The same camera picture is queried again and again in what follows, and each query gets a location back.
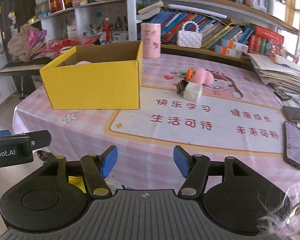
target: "table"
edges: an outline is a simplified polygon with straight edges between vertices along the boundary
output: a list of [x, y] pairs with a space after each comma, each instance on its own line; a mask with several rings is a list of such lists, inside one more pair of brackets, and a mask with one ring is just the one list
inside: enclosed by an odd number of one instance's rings
[[[177, 72], [189, 66], [214, 76], [197, 103], [174, 91]], [[47, 150], [68, 161], [114, 144], [119, 159], [111, 177], [136, 189], [180, 188], [184, 178], [173, 162], [175, 145], [213, 161], [235, 156], [284, 191], [300, 181], [300, 171], [283, 161], [281, 106], [254, 72], [162, 54], [144, 59], [142, 84], [140, 110], [53, 110], [41, 87], [16, 107], [13, 130], [48, 130]], [[207, 189], [219, 182], [210, 177]]]

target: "brown cloth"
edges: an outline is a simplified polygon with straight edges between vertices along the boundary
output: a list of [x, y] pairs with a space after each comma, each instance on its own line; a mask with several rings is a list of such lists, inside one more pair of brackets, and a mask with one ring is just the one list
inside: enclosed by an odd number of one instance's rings
[[34, 55], [37, 50], [44, 46], [46, 39], [38, 42], [33, 48], [28, 44], [28, 36], [30, 30], [35, 32], [39, 31], [38, 29], [31, 27], [28, 24], [21, 26], [20, 32], [13, 36], [8, 42], [9, 53], [13, 56], [13, 60], [20, 59], [24, 62], [30, 60], [31, 56]]

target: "black phone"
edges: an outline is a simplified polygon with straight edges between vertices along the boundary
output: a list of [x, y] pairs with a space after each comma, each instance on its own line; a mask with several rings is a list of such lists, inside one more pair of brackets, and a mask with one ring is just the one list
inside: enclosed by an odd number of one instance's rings
[[283, 101], [291, 99], [291, 97], [283, 91], [274, 91], [274, 94], [276, 94], [279, 97], [279, 99]]
[[292, 122], [300, 122], [300, 108], [283, 106], [283, 112], [286, 117]]
[[289, 122], [284, 122], [285, 151], [284, 161], [300, 170], [300, 129]]

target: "tiled floor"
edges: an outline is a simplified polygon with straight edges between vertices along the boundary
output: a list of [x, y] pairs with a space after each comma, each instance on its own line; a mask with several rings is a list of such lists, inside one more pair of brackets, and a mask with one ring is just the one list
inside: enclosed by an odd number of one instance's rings
[[[15, 106], [20, 102], [17, 97], [10, 97], [4, 106], [0, 108], [0, 130], [12, 131], [12, 119], [14, 114]], [[0, 168], [0, 198], [1, 196], [10, 189], [17, 182], [25, 178], [27, 175], [35, 171], [42, 165], [42, 161], [34, 155], [34, 162]], [[0, 235], [6, 230], [6, 226], [0, 216]]]

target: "orange border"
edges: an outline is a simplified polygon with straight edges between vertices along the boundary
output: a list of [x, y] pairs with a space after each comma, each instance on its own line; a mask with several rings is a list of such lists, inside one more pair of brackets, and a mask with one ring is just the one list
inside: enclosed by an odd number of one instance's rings
[[[162, 90], [172, 90], [175, 91], [174, 89], [169, 89], [169, 88], [160, 88], [160, 87], [154, 87], [154, 86], [142, 86], [146, 88], [153, 88], [153, 89], [162, 89]], [[261, 106], [269, 109], [273, 109], [278, 111], [283, 118], [285, 119], [284, 115], [282, 112], [271, 106], [265, 106], [262, 104], [258, 103], [253, 103], [253, 102], [248, 102], [248, 101], [242, 101], [239, 99], [227, 99], [227, 98], [222, 98], [226, 100], [233, 100], [237, 102], [242, 102], [242, 103], [247, 103], [250, 105], [255, 105], [255, 106]], [[186, 144], [186, 143], [180, 143], [180, 142], [175, 142], [175, 141], [168, 141], [168, 140], [162, 140], [162, 139], [156, 139], [152, 137], [144, 137], [144, 136], [139, 136], [139, 135], [131, 135], [128, 133], [123, 133], [119, 131], [113, 131], [111, 130], [111, 126], [113, 125], [115, 119], [117, 118], [119, 112], [121, 110], [115, 110], [108, 121], [106, 122], [106, 125], [103, 128], [103, 132], [105, 135], [111, 136], [111, 137], [117, 137], [117, 138], [122, 138], [122, 139], [127, 139], [130, 141], [135, 141], [135, 142], [141, 142], [141, 143], [154, 143], [155, 145], [163, 146], [163, 147], [174, 147], [175, 145], [181, 145], [187, 150], [192, 150], [192, 151], [200, 151], [200, 152], [209, 152], [209, 153], [217, 153], [217, 154], [225, 154], [227, 156], [229, 155], [246, 155], [246, 156], [262, 156], [264, 157], [273, 157], [273, 158], [282, 158], [281, 155], [283, 153], [270, 153], [270, 152], [256, 152], [256, 151], [247, 151], [247, 150], [233, 150], [233, 149], [227, 149], [227, 148], [220, 148], [220, 147], [211, 147], [211, 146], [202, 146], [202, 145], [194, 145], [194, 144]]]

